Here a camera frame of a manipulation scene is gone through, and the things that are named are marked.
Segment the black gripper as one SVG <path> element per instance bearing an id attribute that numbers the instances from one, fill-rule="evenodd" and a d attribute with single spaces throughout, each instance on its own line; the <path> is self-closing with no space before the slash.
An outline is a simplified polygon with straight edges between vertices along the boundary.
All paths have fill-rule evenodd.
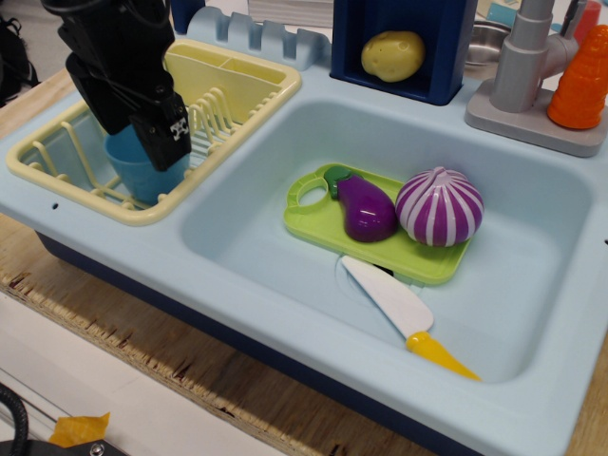
<path id="1" fill-rule="evenodd" d="M 132 124 L 157 171 L 191 151 L 187 108 L 163 57 L 175 41 L 168 1 L 44 1 L 61 18 L 66 69 L 101 127 Z"/>

